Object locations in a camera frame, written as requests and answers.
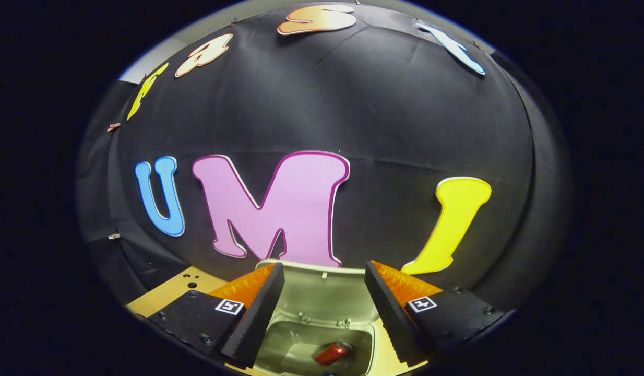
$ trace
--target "red can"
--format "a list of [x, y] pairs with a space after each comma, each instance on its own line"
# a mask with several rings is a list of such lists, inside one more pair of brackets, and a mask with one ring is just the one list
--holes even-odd
[[315, 361], [319, 364], [324, 364], [328, 366], [333, 362], [345, 357], [349, 352], [352, 351], [352, 345], [345, 342], [334, 342], [331, 345], [327, 346], [322, 352], [317, 354]]

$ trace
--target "light blue letter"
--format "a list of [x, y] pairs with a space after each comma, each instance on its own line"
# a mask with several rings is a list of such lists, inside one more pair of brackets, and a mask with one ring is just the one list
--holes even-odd
[[463, 47], [463, 45], [461, 45], [457, 41], [453, 40], [452, 38], [447, 36], [447, 34], [445, 34], [444, 32], [442, 32], [442, 31], [440, 31], [438, 29], [431, 28], [430, 26], [426, 26], [426, 25], [421, 24], [421, 23], [417, 23], [416, 25], [419, 26], [422, 29], [425, 29], [426, 31], [430, 32], [431, 34], [433, 34], [436, 37], [436, 39], [452, 55], [454, 55], [454, 57], [456, 57], [461, 62], [466, 64], [466, 66], [468, 66], [473, 71], [475, 71], [475, 72], [477, 72], [479, 74], [482, 74], [482, 76], [484, 76], [484, 69], [482, 69], [482, 67], [477, 62], [474, 62], [473, 60], [471, 60], [470, 57], [468, 57], [468, 55], [466, 55], [466, 53], [463, 52], [463, 51], [467, 51], [466, 48]]
[[181, 205], [178, 202], [176, 185], [174, 185], [174, 171], [176, 171], [176, 159], [174, 157], [162, 157], [155, 161], [155, 172], [157, 172], [162, 181], [164, 200], [166, 201], [167, 209], [169, 209], [169, 218], [165, 218], [155, 206], [155, 199], [150, 186], [150, 164], [141, 162], [136, 164], [134, 169], [136, 179], [139, 181], [141, 199], [144, 201], [144, 207], [146, 207], [150, 220], [165, 234], [181, 236], [185, 231], [185, 221], [181, 212]]

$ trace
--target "letter m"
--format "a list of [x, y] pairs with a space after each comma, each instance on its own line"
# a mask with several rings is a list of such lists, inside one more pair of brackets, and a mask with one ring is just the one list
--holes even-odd
[[278, 259], [332, 267], [341, 266], [331, 249], [333, 203], [349, 173], [350, 164], [340, 155], [295, 152], [278, 164], [259, 206], [229, 157], [209, 155], [193, 163], [218, 252], [238, 259], [247, 255], [236, 242], [236, 231], [258, 259], [268, 259], [282, 233], [284, 252]]

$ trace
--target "orange foam pad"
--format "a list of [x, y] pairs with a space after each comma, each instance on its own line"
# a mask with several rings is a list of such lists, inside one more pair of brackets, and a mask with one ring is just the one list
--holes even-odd
[[399, 302], [401, 308], [405, 309], [406, 303], [410, 300], [428, 297], [434, 293], [439, 293], [442, 290], [432, 284], [425, 283], [409, 274], [397, 271], [393, 267], [389, 267], [380, 262], [371, 261], [377, 272], [385, 281], [387, 288], [394, 295], [396, 301]]
[[237, 302], [245, 304], [245, 309], [248, 310], [275, 265], [270, 264], [269, 266], [260, 267], [256, 271], [238, 277], [217, 290], [211, 291], [208, 295], [222, 299], [236, 300]]

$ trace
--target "wooden surface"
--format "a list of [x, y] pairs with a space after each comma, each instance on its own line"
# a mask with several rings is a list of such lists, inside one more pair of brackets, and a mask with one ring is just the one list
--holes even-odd
[[[190, 283], [196, 283], [197, 286], [195, 288], [188, 287], [188, 284]], [[155, 314], [155, 312], [158, 312], [158, 310], [162, 309], [162, 307], [166, 306], [170, 302], [176, 300], [176, 298], [180, 297], [188, 290], [210, 293], [226, 283], [227, 281], [225, 280], [221, 280], [220, 278], [214, 277], [191, 266], [165, 283], [157, 286], [157, 288], [153, 288], [153, 290], [129, 303], [127, 308], [134, 313], [148, 317]], [[426, 364], [426, 362], [423, 362], [417, 366], [408, 367], [407, 364], [400, 363], [398, 361], [398, 357], [396, 357], [394, 347], [391, 345], [389, 336], [387, 336], [387, 331], [385, 331], [382, 326], [382, 319], [377, 319], [374, 324], [377, 329], [377, 333], [374, 338], [377, 343], [377, 353], [373, 355], [372, 373], [370, 373], [371, 376], [394, 376], [394, 374], [402, 374]], [[273, 376], [276, 374], [264, 371], [257, 367], [239, 369], [227, 364], [225, 364], [225, 366], [252, 376]]]

